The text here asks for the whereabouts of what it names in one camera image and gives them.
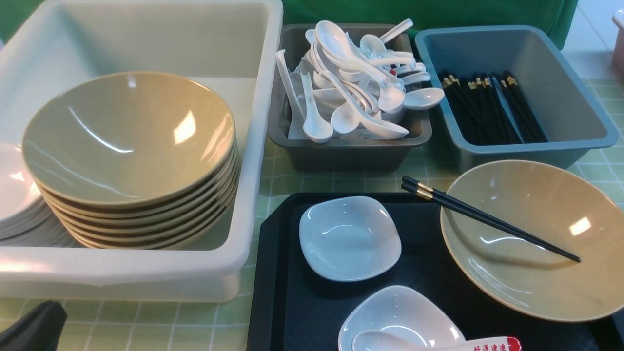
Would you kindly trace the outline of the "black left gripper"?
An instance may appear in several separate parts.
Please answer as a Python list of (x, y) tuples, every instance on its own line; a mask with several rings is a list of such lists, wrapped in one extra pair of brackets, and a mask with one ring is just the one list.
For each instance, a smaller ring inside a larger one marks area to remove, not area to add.
[(58, 301), (48, 300), (1, 331), (2, 351), (55, 351), (67, 320)]

